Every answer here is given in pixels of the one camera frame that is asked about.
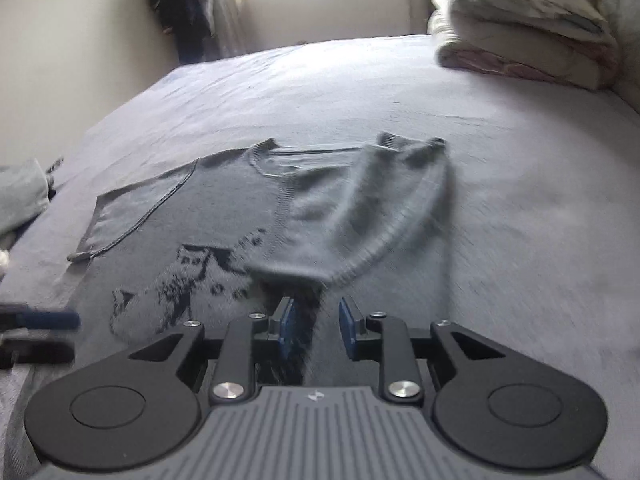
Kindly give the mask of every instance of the white wall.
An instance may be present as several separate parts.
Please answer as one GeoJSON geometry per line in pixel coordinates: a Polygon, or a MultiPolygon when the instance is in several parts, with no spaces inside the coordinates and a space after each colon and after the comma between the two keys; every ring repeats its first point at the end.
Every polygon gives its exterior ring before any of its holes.
{"type": "Polygon", "coordinates": [[[0,0],[0,164],[52,163],[176,65],[146,0],[0,0]]]}
{"type": "Polygon", "coordinates": [[[410,34],[409,0],[246,0],[254,50],[410,34]]]}

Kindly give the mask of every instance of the bed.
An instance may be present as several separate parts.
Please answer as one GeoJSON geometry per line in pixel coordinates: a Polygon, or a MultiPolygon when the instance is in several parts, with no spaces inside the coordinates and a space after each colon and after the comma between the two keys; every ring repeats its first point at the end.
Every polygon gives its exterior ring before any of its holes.
{"type": "MultiPolygon", "coordinates": [[[[442,137],[456,179],[448,300],[434,316],[577,376],[609,410],[594,461],[640,476],[640,117],[612,92],[445,70],[428,36],[332,41],[179,68],[92,128],[12,251],[0,299],[62,308],[101,193],[273,137],[442,137]]],[[[27,370],[0,381],[20,429],[27,370]]],[[[24,475],[7,441],[6,478],[24,475]]]]}

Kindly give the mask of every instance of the curtain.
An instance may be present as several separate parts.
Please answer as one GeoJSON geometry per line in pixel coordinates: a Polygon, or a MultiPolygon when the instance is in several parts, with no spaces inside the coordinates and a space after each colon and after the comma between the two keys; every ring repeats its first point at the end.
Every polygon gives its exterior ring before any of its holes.
{"type": "Polygon", "coordinates": [[[242,26],[244,0],[214,0],[215,34],[221,57],[241,56],[248,52],[248,41],[242,26]]]}

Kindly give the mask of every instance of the folded blanket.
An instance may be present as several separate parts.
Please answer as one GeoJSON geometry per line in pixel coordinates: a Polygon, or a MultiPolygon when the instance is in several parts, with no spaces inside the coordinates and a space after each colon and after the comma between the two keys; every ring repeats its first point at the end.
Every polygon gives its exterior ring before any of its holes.
{"type": "Polygon", "coordinates": [[[433,0],[442,66],[608,86],[619,54],[596,0],[433,0]]]}

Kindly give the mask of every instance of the silver bolt head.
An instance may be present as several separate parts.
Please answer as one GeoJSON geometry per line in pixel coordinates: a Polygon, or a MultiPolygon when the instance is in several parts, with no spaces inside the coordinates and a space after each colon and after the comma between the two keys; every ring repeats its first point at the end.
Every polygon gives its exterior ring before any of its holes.
{"type": "Polygon", "coordinates": [[[244,388],[238,383],[220,383],[213,387],[213,394],[221,399],[237,399],[244,394],[244,388]]]}
{"type": "Polygon", "coordinates": [[[420,393],[420,386],[411,381],[396,381],[389,385],[389,393],[394,397],[415,397],[420,393]]]}

